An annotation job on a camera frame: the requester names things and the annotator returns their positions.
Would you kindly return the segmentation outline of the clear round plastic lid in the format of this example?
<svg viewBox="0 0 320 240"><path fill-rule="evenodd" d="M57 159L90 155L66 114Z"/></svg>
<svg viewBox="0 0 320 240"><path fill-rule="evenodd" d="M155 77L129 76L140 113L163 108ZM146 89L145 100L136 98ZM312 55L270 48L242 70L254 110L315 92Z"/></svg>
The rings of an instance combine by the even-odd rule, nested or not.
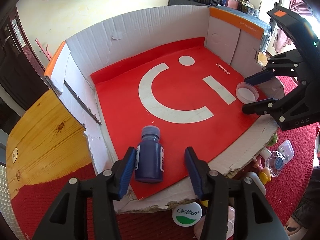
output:
<svg viewBox="0 0 320 240"><path fill-rule="evenodd" d="M259 98L257 89L249 83L241 82L236 86L236 97L244 104L256 102Z"/></svg>

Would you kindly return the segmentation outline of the green fuzzy toy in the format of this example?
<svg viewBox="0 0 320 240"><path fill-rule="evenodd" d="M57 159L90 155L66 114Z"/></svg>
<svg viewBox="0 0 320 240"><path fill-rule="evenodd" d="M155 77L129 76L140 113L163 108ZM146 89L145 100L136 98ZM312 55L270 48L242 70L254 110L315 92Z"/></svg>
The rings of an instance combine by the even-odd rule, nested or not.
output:
<svg viewBox="0 0 320 240"><path fill-rule="evenodd" d="M278 135L277 133L274 133L274 135L271 137L271 139L266 144L266 147L272 147L278 142Z"/></svg>

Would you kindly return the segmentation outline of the grey pebble case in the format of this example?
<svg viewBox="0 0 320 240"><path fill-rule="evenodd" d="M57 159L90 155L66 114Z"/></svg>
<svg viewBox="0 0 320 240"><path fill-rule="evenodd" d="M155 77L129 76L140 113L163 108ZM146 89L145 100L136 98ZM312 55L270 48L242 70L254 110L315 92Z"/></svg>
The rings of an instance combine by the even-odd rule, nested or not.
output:
<svg viewBox="0 0 320 240"><path fill-rule="evenodd" d="M265 188L264 184L261 182L261 180L259 179L258 175L252 171L249 171L246 173L246 176L251 178L255 182L257 187L260 189L260 191L265 196L266 195L266 188Z"/></svg>

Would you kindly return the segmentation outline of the pink yellow toy figure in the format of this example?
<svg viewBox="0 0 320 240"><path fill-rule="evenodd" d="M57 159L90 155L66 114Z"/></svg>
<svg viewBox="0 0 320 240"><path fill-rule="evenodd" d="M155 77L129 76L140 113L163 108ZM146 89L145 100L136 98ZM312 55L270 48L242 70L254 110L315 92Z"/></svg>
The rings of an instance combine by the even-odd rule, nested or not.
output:
<svg viewBox="0 0 320 240"><path fill-rule="evenodd" d="M271 172L268 167L263 167L261 162L261 156L258 156L257 158L253 159L254 165L257 175L262 182L263 185L266 185L268 182L272 180Z"/></svg>

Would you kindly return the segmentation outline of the clear sanitizer bottle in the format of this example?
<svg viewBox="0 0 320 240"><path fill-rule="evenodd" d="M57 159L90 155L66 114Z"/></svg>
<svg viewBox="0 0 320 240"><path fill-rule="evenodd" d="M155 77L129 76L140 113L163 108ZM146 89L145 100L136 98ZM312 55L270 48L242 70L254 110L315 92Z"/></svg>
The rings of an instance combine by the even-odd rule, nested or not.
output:
<svg viewBox="0 0 320 240"><path fill-rule="evenodd" d="M271 151L268 148L263 148L260 155L265 159L265 167L270 170L271 176L279 176L285 166L284 156L279 151Z"/></svg>

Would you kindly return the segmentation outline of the white green Cestbon cap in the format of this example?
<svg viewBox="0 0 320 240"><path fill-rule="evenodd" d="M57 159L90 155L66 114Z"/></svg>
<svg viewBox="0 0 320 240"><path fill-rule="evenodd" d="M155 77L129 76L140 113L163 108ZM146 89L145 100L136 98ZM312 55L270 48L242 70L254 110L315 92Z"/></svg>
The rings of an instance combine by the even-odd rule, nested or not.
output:
<svg viewBox="0 0 320 240"><path fill-rule="evenodd" d="M178 226L190 227L202 218L202 208L197 202L192 202L173 208L171 214L173 221Z"/></svg>

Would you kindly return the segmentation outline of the purple plastic bottle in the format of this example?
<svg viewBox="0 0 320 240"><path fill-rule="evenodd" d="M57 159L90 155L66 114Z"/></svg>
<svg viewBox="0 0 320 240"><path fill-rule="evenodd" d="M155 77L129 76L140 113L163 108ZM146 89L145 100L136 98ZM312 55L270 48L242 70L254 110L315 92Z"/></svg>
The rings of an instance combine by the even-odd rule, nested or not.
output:
<svg viewBox="0 0 320 240"><path fill-rule="evenodd" d="M156 126L142 129L141 141L136 148L135 180L141 183L160 183L164 173L164 148L161 132Z"/></svg>

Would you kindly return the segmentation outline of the yellow bottle cap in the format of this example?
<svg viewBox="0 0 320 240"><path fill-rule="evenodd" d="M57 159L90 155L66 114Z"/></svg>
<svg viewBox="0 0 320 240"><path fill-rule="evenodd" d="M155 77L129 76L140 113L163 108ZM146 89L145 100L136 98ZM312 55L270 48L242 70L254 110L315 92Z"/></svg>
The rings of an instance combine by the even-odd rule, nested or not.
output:
<svg viewBox="0 0 320 240"><path fill-rule="evenodd" d="M207 200L202 200L201 204L205 207L208 207L208 201Z"/></svg>

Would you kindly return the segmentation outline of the pink white round device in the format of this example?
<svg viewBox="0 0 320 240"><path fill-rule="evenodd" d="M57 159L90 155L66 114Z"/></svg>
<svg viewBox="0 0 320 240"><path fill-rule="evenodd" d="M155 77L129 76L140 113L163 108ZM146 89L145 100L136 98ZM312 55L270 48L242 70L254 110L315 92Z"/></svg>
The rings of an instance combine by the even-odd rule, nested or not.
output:
<svg viewBox="0 0 320 240"><path fill-rule="evenodd" d="M205 218L206 216L203 216L194 226L194 234L196 239L200 239ZM229 239L234 234L234 220L235 220L235 209L229 206L226 239Z"/></svg>

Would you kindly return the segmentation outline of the red knitted table mat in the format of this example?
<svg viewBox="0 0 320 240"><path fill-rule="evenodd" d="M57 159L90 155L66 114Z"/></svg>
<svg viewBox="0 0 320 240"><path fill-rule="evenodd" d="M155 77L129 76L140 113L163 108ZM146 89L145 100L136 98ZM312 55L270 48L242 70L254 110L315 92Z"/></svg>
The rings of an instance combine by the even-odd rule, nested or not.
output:
<svg viewBox="0 0 320 240"><path fill-rule="evenodd" d="M281 174L266 185L266 198L282 223L287 222L307 187L318 133L318 124L277 133L278 142L290 140L295 151ZM16 147L18 157L13 164ZM95 176L84 129L52 90L46 91L10 132L6 159L11 204L25 239L33 237L68 179Z"/></svg>

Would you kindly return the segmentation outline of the red Miniso bag liner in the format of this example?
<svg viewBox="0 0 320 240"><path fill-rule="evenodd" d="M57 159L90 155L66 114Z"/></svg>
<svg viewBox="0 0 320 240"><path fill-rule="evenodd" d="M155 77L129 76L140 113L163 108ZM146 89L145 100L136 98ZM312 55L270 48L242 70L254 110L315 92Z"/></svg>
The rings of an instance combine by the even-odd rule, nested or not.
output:
<svg viewBox="0 0 320 240"><path fill-rule="evenodd" d="M184 151L211 161L258 119L242 112L236 86L243 77L197 37L168 43L91 75L118 157L140 142L142 128L160 129L163 181L132 181L137 198L156 194L187 176Z"/></svg>

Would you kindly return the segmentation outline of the small white tag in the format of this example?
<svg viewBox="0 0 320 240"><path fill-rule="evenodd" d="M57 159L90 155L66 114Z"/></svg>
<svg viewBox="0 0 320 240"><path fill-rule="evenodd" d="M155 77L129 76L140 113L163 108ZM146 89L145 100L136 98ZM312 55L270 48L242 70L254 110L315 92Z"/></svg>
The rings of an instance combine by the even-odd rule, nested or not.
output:
<svg viewBox="0 0 320 240"><path fill-rule="evenodd" d="M16 147L12 152L12 163L14 164L18 157L18 148Z"/></svg>

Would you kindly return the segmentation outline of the black basket of items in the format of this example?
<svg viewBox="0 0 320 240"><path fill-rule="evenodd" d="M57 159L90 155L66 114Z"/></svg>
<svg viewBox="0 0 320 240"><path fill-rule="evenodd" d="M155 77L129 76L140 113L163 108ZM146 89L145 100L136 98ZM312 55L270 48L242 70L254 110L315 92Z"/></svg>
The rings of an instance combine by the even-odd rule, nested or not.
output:
<svg viewBox="0 0 320 240"><path fill-rule="evenodd" d="M205 5L211 5L216 6L219 3L219 0L193 0L194 2L205 4Z"/></svg>

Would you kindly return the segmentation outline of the white orange cardboard box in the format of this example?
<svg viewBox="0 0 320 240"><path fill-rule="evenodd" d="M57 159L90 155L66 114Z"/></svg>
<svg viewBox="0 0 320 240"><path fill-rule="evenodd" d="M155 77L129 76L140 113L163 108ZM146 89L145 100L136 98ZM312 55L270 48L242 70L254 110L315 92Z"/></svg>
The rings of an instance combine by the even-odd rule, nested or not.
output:
<svg viewBox="0 0 320 240"><path fill-rule="evenodd" d="M161 131L161 183L133 181L118 213L164 211L195 198L184 165L193 146L224 175L247 165L275 135L269 115L242 113L236 96L265 30L221 7L173 5L109 18L62 42L44 75L85 128L96 173Z"/></svg>

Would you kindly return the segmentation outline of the pink hanger stick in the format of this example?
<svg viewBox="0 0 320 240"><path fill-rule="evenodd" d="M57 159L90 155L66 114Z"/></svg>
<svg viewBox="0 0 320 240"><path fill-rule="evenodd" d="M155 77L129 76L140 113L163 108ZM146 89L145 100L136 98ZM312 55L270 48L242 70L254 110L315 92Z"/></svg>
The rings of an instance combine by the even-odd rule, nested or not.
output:
<svg viewBox="0 0 320 240"><path fill-rule="evenodd" d="M44 48L41 44L41 42L36 38L35 39L36 44L39 46L40 50L43 52L43 54L45 55L45 57L48 59L48 61L51 61L52 59L52 55L49 52L49 44L46 45L46 47Z"/></svg>

